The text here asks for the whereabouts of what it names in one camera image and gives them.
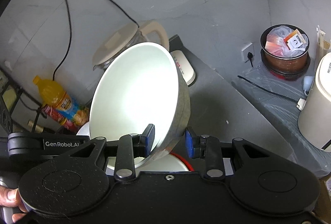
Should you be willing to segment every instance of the orange juice bottle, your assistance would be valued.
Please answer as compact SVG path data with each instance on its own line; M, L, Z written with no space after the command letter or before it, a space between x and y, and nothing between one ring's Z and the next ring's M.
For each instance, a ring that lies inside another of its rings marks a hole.
M83 126L89 119L89 109L81 106L60 84L48 79L34 78L39 94L45 103L55 108L61 115L77 126Z

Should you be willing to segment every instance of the brown pot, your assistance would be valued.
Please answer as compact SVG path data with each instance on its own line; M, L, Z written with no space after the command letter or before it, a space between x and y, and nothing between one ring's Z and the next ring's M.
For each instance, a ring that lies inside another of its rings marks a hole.
M304 51L304 53L302 53L299 56L296 56L296 57L293 57L293 58L282 58L282 57L279 57L279 56L272 55L270 52L268 52L265 49L265 44L266 44L266 41L267 41L267 35L269 34L269 32L272 29L277 28L279 26L286 26L286 27L291 28L292 30L298 29L298 31L301 34L307 35L303 30L299 29L298 27L292 26L292 25L280 24L280 25L275 25L275 26L270 27L269 29L264 31L264 33L261 35L261 40L260 40L265 58L267 59L267 61L269 63L269 67L273 68L276 71L285 72L285 73L288 73L288 74L299 73L299 72L303 71L304 67L307 64L309 39L308 39L308 45L307 45L306 50Z

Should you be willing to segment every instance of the kettle handle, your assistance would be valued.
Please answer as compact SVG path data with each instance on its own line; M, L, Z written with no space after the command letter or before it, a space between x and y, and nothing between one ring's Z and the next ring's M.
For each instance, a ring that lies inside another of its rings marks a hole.
M139 27L141 33L146 36L149 33L156 32L161 40L161 46L169 51L169 39L165 29L155 20L149 20Z

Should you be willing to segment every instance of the kettle lid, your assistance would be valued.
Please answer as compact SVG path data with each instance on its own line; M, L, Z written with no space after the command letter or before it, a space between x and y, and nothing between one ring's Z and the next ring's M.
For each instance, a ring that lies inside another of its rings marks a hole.
M92 58L93 65L102 64L113 57L132 39L137 30L138 26L133 22L117 30L94 53Z
M315 79L319 90L331 101L331 52L319 63Z

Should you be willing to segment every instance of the cardboard box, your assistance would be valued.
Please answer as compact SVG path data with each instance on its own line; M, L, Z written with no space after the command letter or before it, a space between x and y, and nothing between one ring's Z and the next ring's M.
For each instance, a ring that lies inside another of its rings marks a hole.
M331 174L319 180L321 194L315 207L316 215L327 223L331 223Z

